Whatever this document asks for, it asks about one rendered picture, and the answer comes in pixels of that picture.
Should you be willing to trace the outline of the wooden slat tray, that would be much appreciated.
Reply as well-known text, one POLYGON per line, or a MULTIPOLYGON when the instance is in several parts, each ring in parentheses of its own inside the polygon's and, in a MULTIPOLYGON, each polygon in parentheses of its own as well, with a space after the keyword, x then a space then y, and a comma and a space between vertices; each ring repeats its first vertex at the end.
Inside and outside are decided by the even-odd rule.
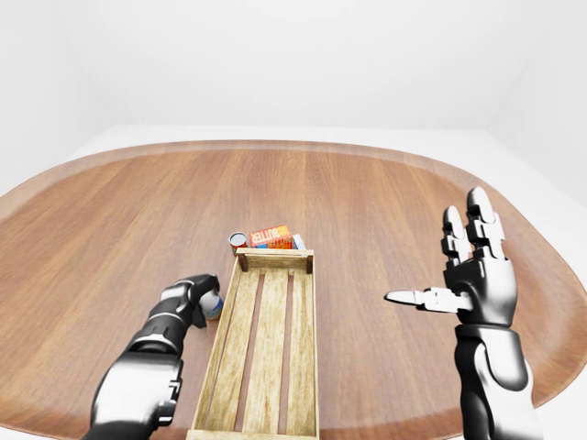
POLYGON ((319 440, 311 250, 240 248, 186 440, 319 440))

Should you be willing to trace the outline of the blue white tin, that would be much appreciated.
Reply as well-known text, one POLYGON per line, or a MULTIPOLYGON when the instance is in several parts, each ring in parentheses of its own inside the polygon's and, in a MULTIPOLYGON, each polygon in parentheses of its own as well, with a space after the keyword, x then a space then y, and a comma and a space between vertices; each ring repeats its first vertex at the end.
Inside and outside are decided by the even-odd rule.
POLYGON ((204 294, 199 302, 205 319, 208 321, 217 319, 223 310, 223 300, 216 291, 204 294))

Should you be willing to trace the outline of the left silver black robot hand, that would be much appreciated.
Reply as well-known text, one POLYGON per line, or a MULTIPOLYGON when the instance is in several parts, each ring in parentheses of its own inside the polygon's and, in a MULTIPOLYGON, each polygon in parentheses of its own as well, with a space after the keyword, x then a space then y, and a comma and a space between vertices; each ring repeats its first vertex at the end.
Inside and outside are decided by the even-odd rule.
POLYGON ((201 297, 210 291, 219 294, 220 284, 215 274, 200 274, 183 278, 166 288, 161 300, 153 307, 149 320, 159 315, 180 319, 186 328, 191 325, 205 328, 207 321, 199 304, 201 297))

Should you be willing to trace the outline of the orange red butter box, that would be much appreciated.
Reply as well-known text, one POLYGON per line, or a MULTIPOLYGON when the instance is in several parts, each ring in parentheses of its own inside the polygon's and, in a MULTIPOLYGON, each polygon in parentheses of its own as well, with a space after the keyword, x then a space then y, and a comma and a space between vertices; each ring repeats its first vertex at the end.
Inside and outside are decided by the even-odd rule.
POLYGON ((252 248, 293 248, 293 236, 287 225, 277 225, 249 234, 252 248))

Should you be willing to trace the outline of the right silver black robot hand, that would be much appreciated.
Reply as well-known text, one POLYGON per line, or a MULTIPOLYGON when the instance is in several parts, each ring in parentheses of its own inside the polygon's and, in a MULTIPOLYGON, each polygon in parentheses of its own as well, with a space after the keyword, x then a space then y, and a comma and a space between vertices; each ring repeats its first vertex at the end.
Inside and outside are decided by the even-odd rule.
POLYGON ((464 225, 454 205, 443 214, 441 247, 448 259, 444 288, 389 291, 384 299, 423 311, 455 313, 464 325, 507 328, 517 301, 515 271, 504 254, 500 216, 480 186, 467 195, 467 217, 464 225))

